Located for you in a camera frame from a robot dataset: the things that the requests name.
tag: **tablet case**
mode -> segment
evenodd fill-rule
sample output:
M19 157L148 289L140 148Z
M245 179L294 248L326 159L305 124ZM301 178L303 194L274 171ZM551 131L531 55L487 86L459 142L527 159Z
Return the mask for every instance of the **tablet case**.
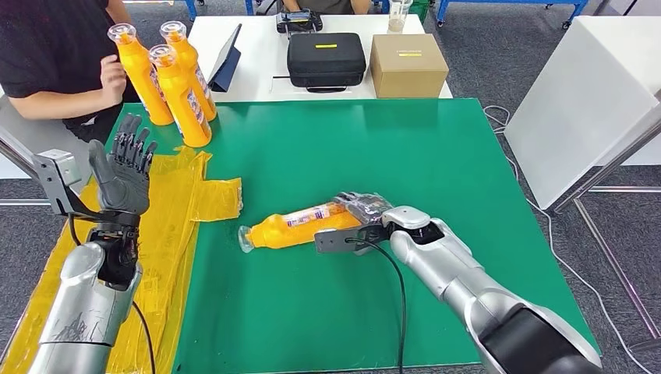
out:
M241 23L236 27L227 42L225 42L225 46L218 55L218 60L216 61L214 71L211 73L211 81L209 82L209 87L214 92L228 92L229 90L234 71L236 71L236 66L239 64L239 58L241 57L241 52L234 46L240 30Z

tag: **yellow plastic sheet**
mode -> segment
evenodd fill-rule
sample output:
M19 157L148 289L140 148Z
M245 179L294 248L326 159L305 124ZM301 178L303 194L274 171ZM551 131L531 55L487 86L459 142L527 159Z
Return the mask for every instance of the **yellow plastic sheet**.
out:
M204 181L211 155L183 147L175 156L154 157L150 173L150 209L140 221L139 259L143 278L135 301L149 326L157 372L170 372L186 306L199 221L239 216L241 179ZM98 209L97 186L91 181L80 194ZM81 240L94 224L77 221ZM59 287L65 258L75 247L65 226L34 289L0 374L23 373L37 352L37 343ZM147 339L135 311L122 324L111 352L108 373L150 373Z

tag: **green table mat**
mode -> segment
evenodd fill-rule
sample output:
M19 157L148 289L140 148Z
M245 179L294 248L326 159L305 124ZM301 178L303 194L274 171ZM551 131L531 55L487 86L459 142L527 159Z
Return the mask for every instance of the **green table mat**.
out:
M503 286L563 316L596 347L477 100L219 104L207 177L243 178L236 220L202 223L177 373L310 372L396 364L397 275L378 252L255 249L239 225L378 192L445 220ZM122 113L146 114L127 104ZM159 153L182 144L152 127ZM406 366L478 362L472 341L406 266Z

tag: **floor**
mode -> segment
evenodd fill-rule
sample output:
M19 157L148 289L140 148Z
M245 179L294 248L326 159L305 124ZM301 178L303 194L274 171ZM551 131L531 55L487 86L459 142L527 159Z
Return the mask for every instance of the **floor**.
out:
M592 14L597 1L586 8ZM240 0L207 0L200 15L245 14ZM498 104L514 111L534 82L558 41L562 22L572 7L555 5L451 4L446 24L436 28L431 12L425 30L439 41L451 69L448 82L456 97L477 97L483 105ZM186 7L175 5L129 6L140 38L146 46L161 42L158 26L165 20L188 21ZM507 144L501 141L505 152ZM620 168L609 185L661 185L661 167ZM522 188L529 194L527 185ZM0 181L0 197L42 198L32 181ZM588 194L581 199L599 225L638 288L652 317L661 323L661 196ZM4 347L30 297L48 253L62 229L62 218L49 208L0 207L0 347ZM548 235L546 221L538 215ZM574 206L553 217L555 250L590 282L603 301L627 344L647 340L648 333L599 251L594 238ZM603 316L595 295L573 274L562 268L576 300L603 352L604 372L642 373L626 356ZM637 352L636 358L650 372L661 372L661 348ZM478 365L416 369L410 372L480 373Z

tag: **black carrying case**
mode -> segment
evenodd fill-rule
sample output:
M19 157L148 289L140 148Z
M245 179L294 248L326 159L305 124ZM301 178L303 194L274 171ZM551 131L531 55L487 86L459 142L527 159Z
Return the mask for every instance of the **black carrying case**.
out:
M358 34L293 34L289 40L287 69L294 86L357 86L365 68Z

